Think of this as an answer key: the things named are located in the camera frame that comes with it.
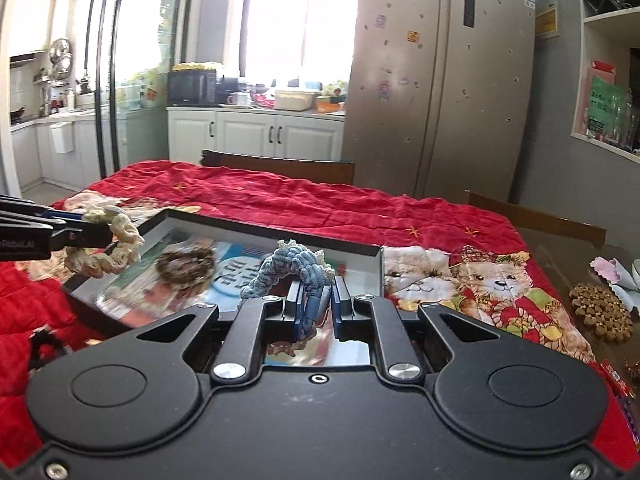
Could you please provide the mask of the light blue scrunchie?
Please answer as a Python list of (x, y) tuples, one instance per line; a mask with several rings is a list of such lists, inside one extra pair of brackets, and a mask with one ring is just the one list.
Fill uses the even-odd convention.
[(296, 240), (280, 240), (278, 248), (262, 262), (257, 275), (240, 291), (242, 304), (269, 296), (271, 289), (285, 278), (299, 280), (305, 291), (302, 341), (314, 336), (329, 305), (335, 270), (326, 262), (322, 249), (313, 252)]

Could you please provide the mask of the brown patterned scrunchie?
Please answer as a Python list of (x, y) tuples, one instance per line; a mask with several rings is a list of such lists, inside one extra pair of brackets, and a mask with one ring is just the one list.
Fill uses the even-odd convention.
[(164, 282), (189, 288), (207, 282), (214, 275), (215, 253), (206, 246), (167, 249), (158, 257), (156, 270)]

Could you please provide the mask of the red bear print quilt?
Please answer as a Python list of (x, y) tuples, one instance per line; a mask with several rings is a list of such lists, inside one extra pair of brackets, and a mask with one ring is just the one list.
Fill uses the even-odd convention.
[[(195, 206), (206, 216), (247, 221), (386, 246), (458, 249), (464, 244), (521, 250), (514, 227), (490, 212), (439, 198), (415, 200), (346, 184), (320, 184), (248, 170), (188, 162), (136, 162), (90, 188), (132, 206)], [(1, 267), (1, 469), (24, 464), (41, 442), (24, 402), (27, 336), (51, 323), (78, 349), (91, 332), (64, 298), (58, 281)]]

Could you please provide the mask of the black shallow box tray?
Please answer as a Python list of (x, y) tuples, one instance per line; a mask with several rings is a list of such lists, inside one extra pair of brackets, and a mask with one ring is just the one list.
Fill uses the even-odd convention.
[(235, 318), (241, 290), (281, 243), (295, 240), (323, 260), (354, 295), (382, 292), (378, 246), (263, 228), (163, 209), (139, 228), (139, 261), (121, 274), (73, 275), (63, 285), (78, 318), (107, 335), (152, 323), (194, 304)]

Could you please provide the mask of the dark wooden chair left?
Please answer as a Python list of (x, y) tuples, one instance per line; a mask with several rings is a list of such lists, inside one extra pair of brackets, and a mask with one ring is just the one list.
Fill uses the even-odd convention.
[(200, 164), (204, 167), (228, 167), (271, 172), (292, 179), (306, 179), (314, 183), (354, 184), (353, 162), (319, 162), (318, 160), (273, 158), (237, 155), (203, 150)]

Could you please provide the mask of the white kitchen cabinet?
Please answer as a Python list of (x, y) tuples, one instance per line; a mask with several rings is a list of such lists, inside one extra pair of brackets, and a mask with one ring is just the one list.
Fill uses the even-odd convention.
[(234, 106), (168, 110), (174, 162), (197, 164), (205, 150), (335, 162), (342, 158), (343, 133), (341, 116)]

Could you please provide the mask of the white plastic container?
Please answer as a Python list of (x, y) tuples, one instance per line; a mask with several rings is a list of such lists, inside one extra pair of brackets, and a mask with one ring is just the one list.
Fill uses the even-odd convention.
[(288, 112), (306, 112), (316, 106), (318, 93), (303, 89), (277, 89), (274, 92), (273, 108)]

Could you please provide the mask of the white mug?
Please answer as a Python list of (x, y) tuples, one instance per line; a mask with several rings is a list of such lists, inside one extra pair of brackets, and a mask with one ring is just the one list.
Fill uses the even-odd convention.
[(238, 91), (231, 92), (227, 98), (227, 104), (232, 106), (249, 107), (253, 105), (253, 99), (250, 92)]

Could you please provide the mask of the black microwave oven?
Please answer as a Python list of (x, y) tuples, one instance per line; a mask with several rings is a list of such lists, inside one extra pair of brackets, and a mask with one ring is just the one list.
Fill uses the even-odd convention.
[(216, 106), (216, 93), (216, 70), (174, 70), (168, 74), (168, 106)]

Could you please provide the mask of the silver double door refrigerator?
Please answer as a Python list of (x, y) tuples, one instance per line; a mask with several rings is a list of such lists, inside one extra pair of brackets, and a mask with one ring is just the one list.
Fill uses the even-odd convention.
[(356, 185), (461, 202), (510, 194), (536, 0), (358, 0), (342, 153)]

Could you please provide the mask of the black framed glass door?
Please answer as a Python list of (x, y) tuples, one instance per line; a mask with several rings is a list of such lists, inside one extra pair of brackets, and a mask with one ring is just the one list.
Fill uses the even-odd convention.
[(99, 175), (168, 157), (168, 74), (186, 59), (191, 0), (90, 0), (85, 75)]

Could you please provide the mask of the brown beaded trivet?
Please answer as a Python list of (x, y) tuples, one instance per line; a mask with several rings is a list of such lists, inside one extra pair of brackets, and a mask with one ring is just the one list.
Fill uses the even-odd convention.
[(631, 313), (601, 285), (576, 285), (570, 290), (570, 303), (582, 325), (600, 339), (621, 344), (634, 331)]

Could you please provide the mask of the pink paper wrapper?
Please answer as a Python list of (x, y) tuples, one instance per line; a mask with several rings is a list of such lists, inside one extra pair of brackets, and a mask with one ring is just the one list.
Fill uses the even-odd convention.
[(608, 260), (603, 257), (594, 258), (590, 262), (592, 270), (600, 278), (613, 285), (620, 285), (631, 288), (634, 286), (634, 279), (627, 269), (615, 258)]

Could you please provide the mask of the green paper sign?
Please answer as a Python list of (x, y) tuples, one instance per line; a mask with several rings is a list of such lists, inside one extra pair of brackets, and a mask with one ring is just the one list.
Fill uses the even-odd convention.
[(587, 108), (587, 134), (595, 139), (617, 143), (620, 140), (627, 93), (604, 79), (593, 76)]

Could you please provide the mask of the white wall shelf unit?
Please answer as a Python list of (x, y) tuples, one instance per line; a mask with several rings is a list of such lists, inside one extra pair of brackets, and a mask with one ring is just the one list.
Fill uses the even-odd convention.
[(615, 84), (631, 87), (631, 58), (639, 54), (639, 0), (579, 0), (580, 72), (572, 137), (635, 164), (639, 152), (621, 148), (587, 132), (589, 69), (594, 61), (614, 67)]

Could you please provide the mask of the yellow wall sign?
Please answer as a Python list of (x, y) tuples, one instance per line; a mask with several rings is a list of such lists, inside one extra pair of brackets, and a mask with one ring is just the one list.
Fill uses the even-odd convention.
[(536, 15), (535, 36), (539, 40), (546, 40), (560, 36), (560, 11), (558, 4), (553, 1)]

